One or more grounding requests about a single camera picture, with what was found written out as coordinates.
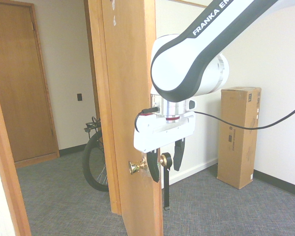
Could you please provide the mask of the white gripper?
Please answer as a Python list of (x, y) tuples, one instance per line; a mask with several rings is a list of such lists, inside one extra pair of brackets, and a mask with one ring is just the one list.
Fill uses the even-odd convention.
[(174, 170), (179, 171), (185, 149), (185, 137), (193, 134), (196, 116), (187, 112), (176, 122), (168, 123), (158, 115), (139, 116), (134, 130), (134, 148), (147, 153), (147, 165), (152, 179), (159, 181), (158, 148), (175, 142)]

